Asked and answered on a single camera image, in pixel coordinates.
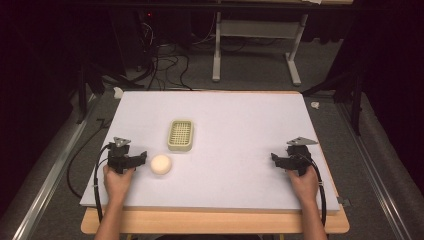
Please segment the person's left hand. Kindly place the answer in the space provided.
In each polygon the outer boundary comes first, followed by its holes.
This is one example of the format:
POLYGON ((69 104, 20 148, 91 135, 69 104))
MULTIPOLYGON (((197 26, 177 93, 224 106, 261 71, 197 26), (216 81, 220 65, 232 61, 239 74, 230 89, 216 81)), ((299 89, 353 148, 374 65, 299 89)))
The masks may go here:
POLYGON ((126 170, 123 174, 118 174, 113 168, 105 165, 103 167, 104 185, 109 197, 109 201, 113 203, 123 203, 129 187, 131 185, 132 176, 135 172, 134 168, 126 170))

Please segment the round cream soap bar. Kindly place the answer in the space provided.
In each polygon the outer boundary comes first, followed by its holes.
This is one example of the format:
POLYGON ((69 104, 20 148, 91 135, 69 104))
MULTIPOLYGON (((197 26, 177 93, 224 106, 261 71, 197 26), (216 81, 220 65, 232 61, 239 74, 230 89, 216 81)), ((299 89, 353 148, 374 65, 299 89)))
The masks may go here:
POLYGON ((150 168, 154 174, 165 175, 172 168, 172 161, 166 155, 157 155, 150 162, 150 168))

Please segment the aluminium floor rail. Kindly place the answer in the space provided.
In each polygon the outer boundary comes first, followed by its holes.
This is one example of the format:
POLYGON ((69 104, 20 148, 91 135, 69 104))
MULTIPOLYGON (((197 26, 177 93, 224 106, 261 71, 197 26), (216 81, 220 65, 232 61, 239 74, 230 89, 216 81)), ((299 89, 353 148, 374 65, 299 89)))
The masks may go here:
POLYGON ((10 210, 22 210, 18 225, 13 228, 11 240, 29 240, 45 212, 70 161, 70 155, 87 124, 86 117, 92 112, 98 98, 88 97, 87 112, 79 123, 79 105, 59 129, 41 154, 23 186, 13 201, 10 210))
POLYGON ((386 185, 383 183, 376 166, 373 163, 372 157, 369 154, 362 138, 356 134, 351 126, 350 114, 344 104, 337 104, 337 110, 343 121, 347 125, 349 133, 355 143, 356 148, 361 156, 361 162, 372 186, 374 194, 379 202, 391 229, 397 240, 412 240, 411 234, 407 229, 405 222, 400 216, 398 207, 396 206, 392 196, 389 194, 386 185))

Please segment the black stand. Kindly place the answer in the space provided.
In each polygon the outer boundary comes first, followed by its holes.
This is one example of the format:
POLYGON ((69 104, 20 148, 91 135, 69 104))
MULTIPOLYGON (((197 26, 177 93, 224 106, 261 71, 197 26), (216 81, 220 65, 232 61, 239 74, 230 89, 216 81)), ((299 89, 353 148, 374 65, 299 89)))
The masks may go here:
POLYGON ((79 100, 79 115, 77 123, 81 124, 88 117, 88 100, 87 88, 95 95, 102 95, 105 92, 103 85, 103 77, 112 78, 119 85, 130 89, 143 89, 144 86, 131 81, 123 75, 114 73, 102 66, 90 61, 82 62, 80 70, 77 73, 78 77, 78 100, 79 100))
POLYGON ((356 135, 360 135, 359 116, 361 112, 363 75, 363 68, 359 64, 353 64, 347 71, 302 91, 301 94, 304 97, 309 97, 319 91, 334 88, 333 100, 335 103, 351 103, 351 127, 356 135))

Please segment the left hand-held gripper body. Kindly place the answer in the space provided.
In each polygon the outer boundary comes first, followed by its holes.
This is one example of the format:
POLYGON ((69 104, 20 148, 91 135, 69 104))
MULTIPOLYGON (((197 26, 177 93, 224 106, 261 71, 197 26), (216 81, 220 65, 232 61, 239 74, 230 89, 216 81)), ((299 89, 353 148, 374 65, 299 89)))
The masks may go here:
POLYGON ((123 174, 125 169, 132 168, 130 157, 128 156, 130 140, 114 137, 107 146, 107 165, 118 174, 123 174))

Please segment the person's right hand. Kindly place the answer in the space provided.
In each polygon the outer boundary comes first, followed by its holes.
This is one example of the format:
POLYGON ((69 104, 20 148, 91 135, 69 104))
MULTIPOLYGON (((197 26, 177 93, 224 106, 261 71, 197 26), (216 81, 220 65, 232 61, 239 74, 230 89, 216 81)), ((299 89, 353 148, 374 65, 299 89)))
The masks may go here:
POLYGON ((298 176, 294 170, 288 170, 292 187, 302 205, 315 204, 318 192, 318 178, 312 166, 306 169, 306 173, 298 176))

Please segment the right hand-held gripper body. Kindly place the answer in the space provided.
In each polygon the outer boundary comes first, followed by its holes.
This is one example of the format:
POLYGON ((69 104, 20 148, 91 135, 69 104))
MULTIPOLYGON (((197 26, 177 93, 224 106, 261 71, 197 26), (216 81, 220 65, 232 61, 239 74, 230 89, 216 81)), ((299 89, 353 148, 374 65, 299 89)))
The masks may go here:
POLYGON ((309 166, 316 167, 316 163, 309 152, 308 145, 316 145, 317 141, 297 137, 289 140, 287 144, 286 151, 289 158, 294 161, 294 169, 298 172, 299 176, 304 175, 309 166))

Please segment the white table mat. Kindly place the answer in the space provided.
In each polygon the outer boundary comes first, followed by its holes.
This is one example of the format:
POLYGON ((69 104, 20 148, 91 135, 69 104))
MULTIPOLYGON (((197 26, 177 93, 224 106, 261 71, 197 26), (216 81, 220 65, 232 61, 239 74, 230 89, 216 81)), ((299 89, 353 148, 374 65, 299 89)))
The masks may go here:
POLYGON ((294 212, 299 201, 271 153, 283 156, 289 140, 317 135, 296 92, 128 91, 106 139, 114 137, 130 140, 130 155, 172 161, 165 175, 149 165, 135 171, 128 208, 294 212), (168 149, 174 120, 194 124, 188 152, 168 149))

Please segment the beige soap dish with grid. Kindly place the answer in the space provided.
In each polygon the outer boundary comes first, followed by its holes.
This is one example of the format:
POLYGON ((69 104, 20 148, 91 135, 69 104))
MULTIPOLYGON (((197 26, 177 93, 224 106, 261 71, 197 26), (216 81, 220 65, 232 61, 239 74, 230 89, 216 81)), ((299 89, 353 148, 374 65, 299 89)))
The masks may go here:
POLYGON ((190 120, 174 120, 170 124, 167 145, 170 151, 188 152, 192 149, 194 124, 190 120))

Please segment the white metal desk frame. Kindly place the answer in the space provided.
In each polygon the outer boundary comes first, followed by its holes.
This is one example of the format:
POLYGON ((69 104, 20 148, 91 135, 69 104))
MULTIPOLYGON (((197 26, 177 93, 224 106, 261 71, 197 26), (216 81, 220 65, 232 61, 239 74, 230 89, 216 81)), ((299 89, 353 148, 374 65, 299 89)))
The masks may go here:
POLYGON ((290 52, 285 53, 286 64, 294 86, 301 85, 301 79, 295 63, 295 56, 308 20, 308 14, 303 14, 298 22, 273 22, 254 20, 227 20, 221 18, 221 13, 215 14, 215 50, 213 56, 212 81, 219 82, 221 78, 221 38, 268 38, 292 39, 290 52))

